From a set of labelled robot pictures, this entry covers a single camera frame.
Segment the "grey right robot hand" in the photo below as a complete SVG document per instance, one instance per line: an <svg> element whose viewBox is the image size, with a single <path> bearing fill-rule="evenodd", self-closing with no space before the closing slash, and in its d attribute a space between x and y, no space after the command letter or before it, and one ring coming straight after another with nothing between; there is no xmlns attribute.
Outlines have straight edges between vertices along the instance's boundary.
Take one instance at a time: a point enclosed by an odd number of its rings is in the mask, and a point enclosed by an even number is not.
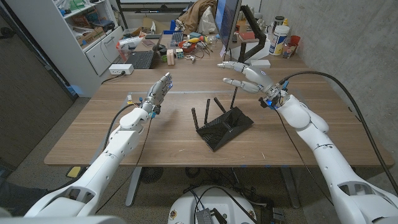
<svg viewBox="0 0 398 224"><path fill-rule="evenodd" d="M224 78L223 81L232 86L240 87L248 93L264 93L265 96L260 99L263 108L270 107L276 110L290 100L290 95L282 89L282 85L275 84L272 79L259 68L232 61L219 63L217 67L232 69L245 75L248 82L234 80L232 78Z"/></svg>

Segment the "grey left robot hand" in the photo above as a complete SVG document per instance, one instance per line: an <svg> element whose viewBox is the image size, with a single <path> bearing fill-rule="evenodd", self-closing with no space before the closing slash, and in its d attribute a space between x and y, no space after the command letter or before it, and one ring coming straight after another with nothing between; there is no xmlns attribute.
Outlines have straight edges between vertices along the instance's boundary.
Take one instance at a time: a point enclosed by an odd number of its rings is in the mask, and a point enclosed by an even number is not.
<svg viewBox="0 0 398 224"><path fill-rule="evenodd" d="M161 103L172 87L172 76L168 72L150 87L141 108L147 111L152 117L160 114Z"/></svg>

